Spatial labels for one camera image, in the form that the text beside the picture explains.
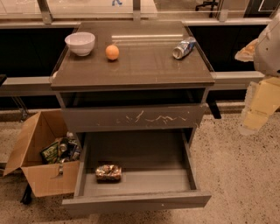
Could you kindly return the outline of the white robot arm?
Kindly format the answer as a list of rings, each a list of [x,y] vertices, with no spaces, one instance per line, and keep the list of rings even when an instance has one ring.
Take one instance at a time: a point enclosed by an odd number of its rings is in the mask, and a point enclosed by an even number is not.
[[[248,85],[238,128],[244,136],[253,135],[280,108],[280,14],[234,58],[253,61],[255,70],[264,75],[258,83],[251,81]]]

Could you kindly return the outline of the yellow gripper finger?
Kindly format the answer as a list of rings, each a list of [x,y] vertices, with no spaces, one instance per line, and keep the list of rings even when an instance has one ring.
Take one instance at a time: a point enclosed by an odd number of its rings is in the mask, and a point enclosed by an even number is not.
[[[244,103],[238,130],[248,136],[258,132],[280,107],[280,79],[269,77],[258,83],[251,82]]]
[[[241,62],[254,61],[254,55],[255,55],[257,43],[258,43],[257,38],[252,40],[250,43],[244,46],[240,51],[238,51],[234,56],[234,58]]]

